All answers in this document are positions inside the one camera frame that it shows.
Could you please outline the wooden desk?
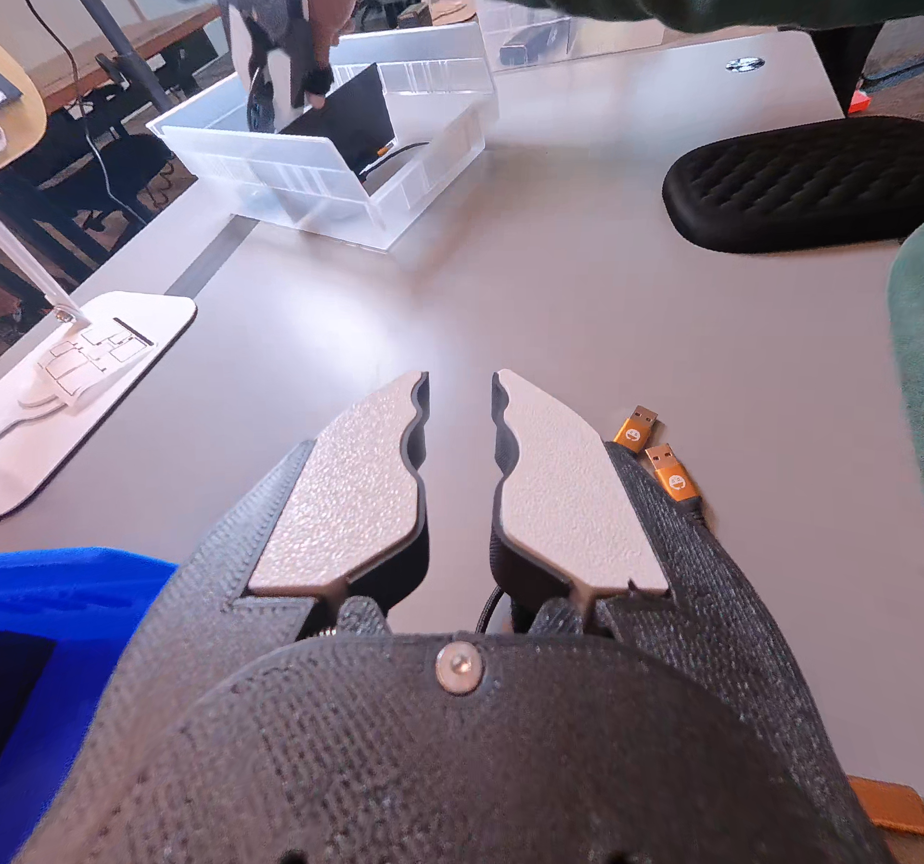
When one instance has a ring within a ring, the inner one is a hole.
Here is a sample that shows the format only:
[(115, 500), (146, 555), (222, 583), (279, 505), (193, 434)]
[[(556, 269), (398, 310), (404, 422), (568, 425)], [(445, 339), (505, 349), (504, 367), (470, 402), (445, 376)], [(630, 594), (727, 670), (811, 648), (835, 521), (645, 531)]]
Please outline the wooden desk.
[[(217, 4), (201, 5), (127, 26), (124, 33), (139, 55), (149, 60), (167, 49), (168, 45), (187, 38), (219, 18), (220, 13)], [(76, 96), (86, 95), (110, 79), (96, 58), (103, 54), (115, 59), (115, 50), (104, 36), (78, 44), (72, 53), (77, 65), (77, 82), (73, 79), (70, 61), (63, 53), (26, 70), (40, 92), (48, 115), (71, 106)]]

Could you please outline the white stand base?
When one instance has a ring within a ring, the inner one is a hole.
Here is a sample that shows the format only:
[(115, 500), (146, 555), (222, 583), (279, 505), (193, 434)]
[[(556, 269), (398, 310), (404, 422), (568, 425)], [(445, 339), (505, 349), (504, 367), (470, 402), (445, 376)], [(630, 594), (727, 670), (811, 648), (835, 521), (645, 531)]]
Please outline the white stand base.
[(1, 515), (65, 464), (197, 314), (193, 299), (114, 291), (61, 324), (2, 377)]

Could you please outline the black bin divider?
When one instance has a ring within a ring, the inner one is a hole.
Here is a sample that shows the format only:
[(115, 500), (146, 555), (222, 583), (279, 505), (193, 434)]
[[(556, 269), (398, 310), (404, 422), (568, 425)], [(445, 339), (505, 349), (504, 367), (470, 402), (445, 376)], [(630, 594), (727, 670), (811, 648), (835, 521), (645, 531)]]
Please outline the black bin divider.
[(307, 110), (281, 133), (328, 139), (347, 167), (361, 177), (395, 138), (378, 65), (366, 66), (331, 92), (322, 108)]

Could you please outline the clear plastic bin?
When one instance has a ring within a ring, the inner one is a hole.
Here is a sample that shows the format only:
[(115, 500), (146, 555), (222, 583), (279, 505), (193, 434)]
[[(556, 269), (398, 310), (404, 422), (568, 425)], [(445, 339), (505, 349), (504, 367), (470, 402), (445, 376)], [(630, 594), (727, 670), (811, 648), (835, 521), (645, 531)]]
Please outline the clear plastic bin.
[(394, 144), (365, 181), (329, 140), (249, 131), (237, 75), (148, 129), (237, 214), (386, 252), (484, 150), (498, 116), (489, 57), (475, 22), (349, 35), (331, 57), (333, 93), (378, 70)]

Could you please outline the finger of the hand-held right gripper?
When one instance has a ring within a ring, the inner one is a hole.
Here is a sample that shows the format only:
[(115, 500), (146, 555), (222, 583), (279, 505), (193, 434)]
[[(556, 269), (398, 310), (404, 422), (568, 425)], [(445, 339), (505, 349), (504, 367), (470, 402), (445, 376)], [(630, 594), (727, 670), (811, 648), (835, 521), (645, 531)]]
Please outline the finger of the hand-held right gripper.
[(248, 26), (249, 19), (250, 14), (248, 12), (241, 13), (234, 3), (228, 3), (225, 31), (232, 64), (240, 79), (251, 79), (249, 62), (253, 42)]
[(281, 132), (308, 107), (305, 79), (316, 68), (311, 39), (288, 39), (266, 51), (261, 70), (261, 131)]

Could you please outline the blue plastic bin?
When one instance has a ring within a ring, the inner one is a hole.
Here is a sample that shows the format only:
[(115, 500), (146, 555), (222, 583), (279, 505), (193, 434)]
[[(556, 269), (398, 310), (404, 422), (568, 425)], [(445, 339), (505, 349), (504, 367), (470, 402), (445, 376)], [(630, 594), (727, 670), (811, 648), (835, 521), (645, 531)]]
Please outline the blue plastic bin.
[(1, 555), (1, 861), (69, 776), (171, 562), (105, 547)]

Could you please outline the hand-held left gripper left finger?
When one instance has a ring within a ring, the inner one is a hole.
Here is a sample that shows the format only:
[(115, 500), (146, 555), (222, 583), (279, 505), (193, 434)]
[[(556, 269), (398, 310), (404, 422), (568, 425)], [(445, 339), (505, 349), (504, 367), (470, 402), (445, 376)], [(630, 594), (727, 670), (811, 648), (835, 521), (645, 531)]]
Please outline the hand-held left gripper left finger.
[(409, 371), (331, 421), (311, 442), (264, 532), (248, 578), (252, 607), (300, 604), (314, 631), (352, 598), (388, 617), (425, 579), (424, 481), (430, 375)]

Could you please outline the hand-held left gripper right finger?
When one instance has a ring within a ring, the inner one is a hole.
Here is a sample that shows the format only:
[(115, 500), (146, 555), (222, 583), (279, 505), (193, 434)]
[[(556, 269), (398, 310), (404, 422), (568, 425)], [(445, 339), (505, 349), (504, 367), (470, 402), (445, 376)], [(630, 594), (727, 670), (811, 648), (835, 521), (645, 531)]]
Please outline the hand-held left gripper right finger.
[(491, 380), (494, 458), (491, 573), (521, 611), (570, 603), (587, 623), (596, 603), (661, 599), (662, 561), (602, 436), (512, 370)]

